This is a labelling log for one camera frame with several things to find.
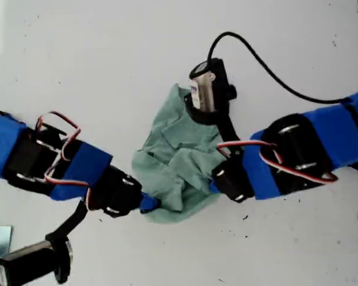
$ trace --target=green cloth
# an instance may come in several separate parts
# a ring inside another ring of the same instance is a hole
[[[224,157],[215,126],[195,123],[183,98],[188,90],[174,85],[154,119],[143,148],[134,154],[132,169],[143,191],[162,200],[162,207],[145,214],[159,223],[180,222],[215,202],[209,190],[211,172]]]

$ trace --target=white background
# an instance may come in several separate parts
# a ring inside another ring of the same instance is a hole
[[[131,172],[171,85],[187,85],[225,30],[246,37],[300,92],[330,99],[358,91],[355,0],[0,0],[0,110],[30,125],[58,110]],[[317,107],[284,91],[236,40],[215,55],[238,90],[232,118],[241,138]],[[91,213],[70,237],[68,284],[358,285],[358,173],[336,174],[339,182],[286,201],[222,197],[177,225]],[[42,240],[75,206],[0,181],[0,225],[14,227],[13,250]]]

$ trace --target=white label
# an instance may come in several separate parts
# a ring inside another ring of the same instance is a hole
[[[194,108],[200,109],[199,85],[194,80],[190,80],[192,104]]]

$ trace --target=red and white wire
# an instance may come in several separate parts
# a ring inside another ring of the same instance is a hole
[[[46,114],[43,114],[41,115],[40,117],[38,117],[38,120],[37,120],[37,123],[36,123],[36,131],[40,131],[41,127],[42,127],[42,122],[43,121],[43,118],[44,116],[48,115],[48,114],[53,114],[53,115],[56,115],[58,116],[59,118],[63,119],[65,122],[67,122],[68,124],[70,124],[71,126],[73,126],[76,131],[73,133],[73,135],[71,135],[70,137],[68,137],[68,139],[65,141],[64,145],[62,146],[62,149],[61,149],[61,158],[65,161],[70,161],[70,159],[68,159],[66,156],[65,156],[65,149],[66,147],[74,140],[77,138],[77,136],[81,133],[81,129],[80,127],[74,123],[73,121],[71,121],[69,118],[67,118],[65,115],[57,112],[57,111],[50,111]]]
[[[42,116],[40,116],[37,120],[36,123],[36,131],[40,131],[41,127],[42,127],[42,122],[43,122],[43,118],[44,116],[48,115],[48,114],[53,114],[58,116],[59,118],[63,119],[65,122],[68,122],[68,124],[72,125],[76,131],[75,133],[73,133],[73,135],[71,135],[66,142],[64,143],[64,145],[61,148],[61,152],[60,152],[60,157],[62,160],[64,161],[70,161],[70,159],[66,158],[64,151],[65,148],[74,140],[77,138],[77,136],[80,134],[81,129],[79,128],[79,126],[77,124],[75,124],[73,121],[71,121],[69,118],[67,118],[66,116],[62,115],[59,112],[56,111],[50,111],[47,114],[44,114]],[[91,188],[88,182],[84,182],[84,181],[77,181],[77,180],[66,180],[66,179],[55,179],[52,177],[52,173],[54,171],[54,169],[57,167],[58,165],[58,159],[55,161],[55,163],[52,164],[52,166],[50,166],[48,168],[48,170],[44,173],[44,178],[47,182],[54,184],[54,185],[73,185],[73,186],[87,186],[88,187],[88,191],[87,191],[87,195],[86,195],[86,208],[87,210],[91,211],[91,209],[89,208],[89,201],[90,201],[90,196],[91,196]]]
[[[223,142],[217,145],[217,149],[218,151],[223,154],[224,156],[226,156],[227,158],[229,158],[229,155],[222,150],[222,148],[225,147],[229,147],[229,146],[247,146],[247,145],[260,145],[260,146],[267,146],[267,147],[271,147],[273,149],[274,155],[276,156],[277,162],[271,161],[268,158],[264,157],[263,154],[260,151],[260,158],[267,163],[269,166],[274,167],[278,170],[281,170],[285,173],[297,176],[297,177],[301,177],[304,178],[306,180],[318,183],[318,184],[331,184],[334,183],[335,181],[338,180],[338,178],[332,174],[332,173],[327,173],[326,175],[329,177],[328,179],[325,178],[318,178],[318,177],[314,177],[308,174],[305,174],[303,172],[300,172],[299,170],[293,169],[291,167],[286,167],[284,166],[283,160],[281,155],[274,149],[276,148],[276,144],[271,144],[268,142],[264,142],[264,141],[260,141],[260,140],[249,140],[249,141],[229,141],[229,142]]]
[[[275,147],[276,144],[268,143],[261,140],[247,140],[247,141],[227,141],[223,143],[217,144],[217,150],[225,157],[229,158],[229,154],[226,153],[223,148],[230,147],[230,146],[247,146],[247,145],[260,145],[260,146],[268,146],[268,147]],[[275,149],[273,149],[274,155],[276,156],[279,163],[282,163],[282,158],[279,153],[276,152]]]

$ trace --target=teal towel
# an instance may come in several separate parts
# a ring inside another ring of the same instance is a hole
[[[143,148],[134,154],[132,169],[143,191],[162,200],[162,207],[146,214],[153,222],[180,222],[216,201],[209,190],[211,172],[224,157],[215,126],[195,123],[183,98],[188,90],[174,85],[154,119]]]

